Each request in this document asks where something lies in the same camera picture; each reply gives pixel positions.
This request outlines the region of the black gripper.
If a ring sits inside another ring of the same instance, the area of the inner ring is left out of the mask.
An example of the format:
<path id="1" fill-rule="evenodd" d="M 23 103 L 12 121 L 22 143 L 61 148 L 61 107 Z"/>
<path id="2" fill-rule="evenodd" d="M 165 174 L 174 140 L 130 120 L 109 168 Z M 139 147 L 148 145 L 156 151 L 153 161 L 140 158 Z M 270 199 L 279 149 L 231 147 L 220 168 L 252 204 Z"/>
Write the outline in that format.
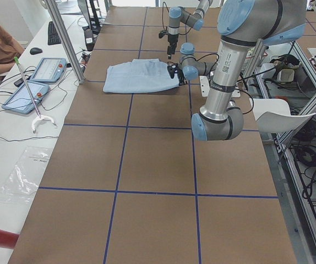
<path id="1" fill-rule="evenodd" d="M 176 47 L 178 42 L 178 35 L 168 34 L 168 47 L 167 47 L 167 58 L 172 59 L 172 54 L 175 54 Z"/>
<path id="2" fill-rule="evenodd" d="M 187 84 L 187 80 L 186 80 L 186 78 L 184 77 L 183 71 L 178 68 L 178 69 L 176 70 L 176 74 L 177 74 L 177 77 L 178 77 L 178 80 L 179 80 L 179 84 L 180 84 L 180 85 L 186 85 L 186 84 Z"/>

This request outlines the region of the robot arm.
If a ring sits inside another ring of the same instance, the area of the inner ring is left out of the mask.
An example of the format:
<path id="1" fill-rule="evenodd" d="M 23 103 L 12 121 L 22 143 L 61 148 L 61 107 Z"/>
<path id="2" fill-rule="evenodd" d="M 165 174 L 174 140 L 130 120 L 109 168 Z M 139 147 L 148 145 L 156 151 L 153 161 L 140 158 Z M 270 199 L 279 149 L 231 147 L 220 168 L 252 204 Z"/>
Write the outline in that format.
<path id="1" fill-rule="evenodd" d="M 231 99 L 247 52 L 259 39 L 278 45 L 299 39 L 306 27 L 307 1 L 227 1 L 217 30 L 219 60 L 205 105 L 192 116 L 197 140 L 231 140 L 243 129 L 244 119 Z"/>
<path id="2" fill-rule="evenodd" d="M 168 46 L 167 56 L 171 59 L 172 55 L 175 54 L 178 38 L 179 38 L 179 27 L 183 23 L 190 28 L 199 31 L 204 25 L 204 17 L 212 5 L 213 0 L 202 0 L 199 1 L 199 5 L 193 13 L 185 10 L 183 7 L 172 7 L 169 10 L 169 23 L 165 30 L 160 32 L 159 38 L 167 35 Z"/>

